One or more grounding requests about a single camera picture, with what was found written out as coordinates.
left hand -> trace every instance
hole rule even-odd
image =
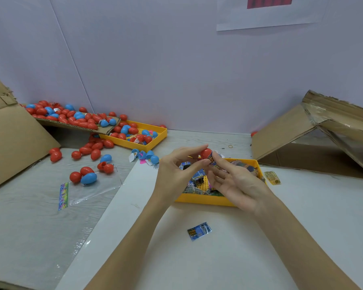
[[[195,160],[207,147],[208,145],[180,147],[162,157],[151,199],[168,208],[182,194],[192,176],[211,163],[209,159]],[[182,162],[191,162],[192,165],[185,170],[180,170],[179,166]]]

white wall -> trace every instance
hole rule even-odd
[[[250,133],[308,89],[363,106],[363,0],[329,0],[318,24],[228,32],[216,32],[216,0],[51,3],[96,112],[172,129]],[[38,24],[43,14],[13,11],[17,18],[3,23],[21,47],[2,37],[0,62],[27,68],[13,70],[5,83],[27,89],[37,82],[34,92],[49,92],[59,75],[73,89],[65,93],[76,93],[80,82],[57,42],[62,37],[46,41],[56,29]],[[17,24],[36,27],[30,38],[38,42],[25,42]],[[64,72],[50,71],[58,61]]]
[[[20,103],[47,99],[91,110],[49,0],[0,0],[0,80]]]

yellow tray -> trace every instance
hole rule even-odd
[[[162,141],[165,137],[167,137],[167,128],[154,126],[154,125],[149,125],[149,124],[144,124],[144,123],[135,122],[135,121],[130,121],[130,120],[126,120],[126,123],[128,123],[128,125],[130,123],[136,123],[137,124],[137,129],[139,130],[139,133],[141,133],[141,131],[143,131],[144,129],[153,130],[153,131],[156,131],[158,133],[158,136],[156,138],[154,138],[147,145],[140,145],[138,143],[130,142],[130,141],[127,141],[127,140],[123,140],[123,139],[120,139],[120,138],[115,138],[113,136],[108,136],[108,135],[104,135],[104,134],[100,134],[99,136],[101,138],[111,140],[112,142],[114,142],[115,145],[124,146],[126,148],[130,148],[131,150],[136,148],[139,151],[143,150],[146,153],[148,151],[150,151],[151,149],[153,149],[155,146],[157,146],[160,143],[160,141]]]
[[[266,183],[261,168],[256,160],[247,160],[240,158],[226,158],[225,160],[228,162],[239,160],[242,163],[252,165],[253,167],[258,169],[257,177],[261,179],[264,183]],[[200,203],[203,205],[235,206],[230,202],[230,200],[228,200],[224,196],[195,195],[191,193],[182,193],[176,201],[181,203]]]

right hand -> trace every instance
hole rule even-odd
[[[223,170],[209,165],[206,174],[211,186],[234,205],[244,211],[256,213],[260,204],[274,194],[259,178],[244,167],[235,166],[213,151],[216,164]]]

plastic bag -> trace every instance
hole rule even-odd
[[[97,181],[91,184],[69,182],[68,184],[68,203],[75,205],[81,201],[88,200],[102,193],[116,190],[122,186],[121,177],[116,167],[112,174],[97,172]]]

